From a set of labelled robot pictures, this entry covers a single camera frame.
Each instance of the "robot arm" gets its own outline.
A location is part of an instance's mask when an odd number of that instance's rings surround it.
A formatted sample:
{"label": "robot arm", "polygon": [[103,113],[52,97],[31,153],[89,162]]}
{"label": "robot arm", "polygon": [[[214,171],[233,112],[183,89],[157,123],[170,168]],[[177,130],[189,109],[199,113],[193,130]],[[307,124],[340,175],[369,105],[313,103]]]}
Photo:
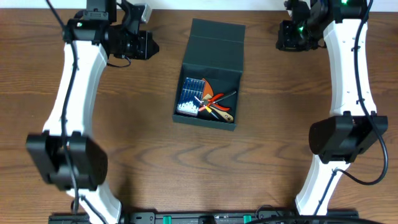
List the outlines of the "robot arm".
{"label": "robot arm", "polygon": [[79,202],[93,224],[119,223],[122,219],[121,202],[105,181],[108,158],[92,140],[92,115],[102,72],[110,54],[147,60],[159,51],[152,34],[139,30],[139,24],[149,20],[148,5],[132,5],[123,0],[120,6],[126,13],[118,26],[111,26],[116,22],[116,0],[88,0],[84,18],[77,14],[68,21],[67,29],[72,33],[73,42],[65,44],[65,63],[55,105],[43,133],[30,134],[27,138],[27,149],[44,181],[74,197],[70,169],[64,152],[59,150],[62,146],[60,117],[73,70],[73,44],[78,69],[68,101],[65,135],[79,188]]}
{"label": "robot arm", "polygon": [[[331,70],[332,102],[330,118],[310,128],[309,143],[313,152],[310,172],[295,203],[300,215],[326,215],[327,205],[342,175],[358,154],[364,153],[377,139],[358,103],[354,72],[354,41],[366,0],[291,0],[285,4],[292,20],[280,24],[279,50],[299,52],[317,49],[326,43]],[[387,117],[376,116],[366,66],[365,38],[367,24],[359,40],[359,80],[364,104],[381,133],[387,129]]]}

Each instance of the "black box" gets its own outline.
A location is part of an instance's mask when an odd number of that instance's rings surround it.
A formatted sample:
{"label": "black box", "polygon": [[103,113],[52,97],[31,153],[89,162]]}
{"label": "black box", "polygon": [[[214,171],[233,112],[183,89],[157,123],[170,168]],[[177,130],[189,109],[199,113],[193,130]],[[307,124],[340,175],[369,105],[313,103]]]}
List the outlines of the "black box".
{"label": "black box", "polygon": [[[222,22],[194,19],[191,34],[181,67],[177,93],[175,95],[173,121],[233,131],[236,127],[239,85],[243,73],[243,46],[245,26]],[[182,85],[185,79],[205,78],[211,85],[214,95],[237,94],[220,102],[221,106],[231,108],[227,113],[234,117],[233,123],[216,120],[207,111],[198,116],[177,113]]]}

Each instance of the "wooden table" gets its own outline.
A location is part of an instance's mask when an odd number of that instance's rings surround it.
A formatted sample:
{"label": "wooden table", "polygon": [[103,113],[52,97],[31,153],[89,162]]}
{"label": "wooden table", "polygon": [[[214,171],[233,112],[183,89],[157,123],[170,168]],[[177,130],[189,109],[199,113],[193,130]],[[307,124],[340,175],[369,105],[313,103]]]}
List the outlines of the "wooden table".
{"label": "wooden table", "polygon": [[[75,12],[59,10],[64,21]],[[172,122],[193,18],[246,25],[234,132]],[[107,180],[117,198],[160,212],[292,205],[311,164],[309,127],[328,117],[331,81],[327,50],[275,49],[282,19],[286,12],[154,11],[143,29],[154,32],[160,53],[107,68],[95,103],[95,140],[108,153]],[[369,80],[379,114],[389,117],[388,175],[370,187],[343,177],[329,205],[386,223],[398,222],[397,35],[397,14],[371,14]],[[28,133],[41,132],[55,101],[61,30],[49,10],[0,9],[0,51],[0,223],[46,223],[52,212],[69,212],[72,199],[43,183],[24,144]],[[349,171],[375,179],[381,158],[375,144]]]}

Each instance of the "green connector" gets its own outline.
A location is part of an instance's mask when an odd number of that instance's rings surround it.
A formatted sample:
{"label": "green connector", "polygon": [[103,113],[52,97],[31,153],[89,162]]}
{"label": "green connector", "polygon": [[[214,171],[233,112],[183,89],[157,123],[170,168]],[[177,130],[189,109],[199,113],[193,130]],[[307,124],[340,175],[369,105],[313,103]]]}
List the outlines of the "green connector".
{"label": "green connector", "polygon": [[251,222],[251,215],[244,215],[243,216],[243,223]]}
{"label": "green connector", "polygon": [[163,224],[172,224],[172,217],[163,217]]}

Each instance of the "box lid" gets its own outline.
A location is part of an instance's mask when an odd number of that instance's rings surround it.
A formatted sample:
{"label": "box lid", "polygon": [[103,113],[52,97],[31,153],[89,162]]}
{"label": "box lid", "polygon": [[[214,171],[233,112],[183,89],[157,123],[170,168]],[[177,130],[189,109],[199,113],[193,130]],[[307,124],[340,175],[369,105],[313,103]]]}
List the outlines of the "box lid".
{"label": "box lid", "polygon": [[194,19],[183,63],[243,72],[244,25]]}

